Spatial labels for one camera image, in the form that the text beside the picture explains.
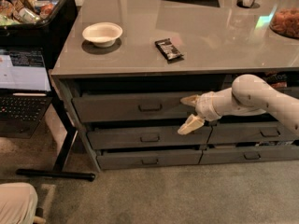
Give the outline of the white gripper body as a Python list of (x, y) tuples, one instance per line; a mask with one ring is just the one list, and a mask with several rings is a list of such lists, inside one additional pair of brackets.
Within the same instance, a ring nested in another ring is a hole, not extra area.
[(221, 118), (221, 115), (219, 115), (214, 108), (213, 97), (214, 93), (211, 91), (200, 95), (196, 101), (196, 113), (207, 121), (213, 121)]

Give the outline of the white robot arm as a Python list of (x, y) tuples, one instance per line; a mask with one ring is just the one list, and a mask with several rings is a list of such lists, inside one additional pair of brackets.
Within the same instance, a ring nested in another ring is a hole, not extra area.
[(188, 116), (178, 129), (188, 134), (201, 128), (205, 121), (223, 116), (254, 116), (268, 113), (291, 132), (299, 134), (299, 100), (279, 92), (263, 79), (245, 74), (237, 77), (232, 86), (221, 91), (181, 98), (184, 105), (192, 106), (196, 114)]

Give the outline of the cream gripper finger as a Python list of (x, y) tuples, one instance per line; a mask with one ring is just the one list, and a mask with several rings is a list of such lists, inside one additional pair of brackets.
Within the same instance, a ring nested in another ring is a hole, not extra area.
[(200, 98), (199, 95), (191, 95), (188, 97), (183, 97), (180, 99), (180, 102), (184, 105), (189, 105), (189, 106), (193, 106), (196, 107), (197, 101)]
[(178, 134), (185, 135), (201, 128), (205, 120), (194, 114), (189, 115), (183, 125), (178, 129)]

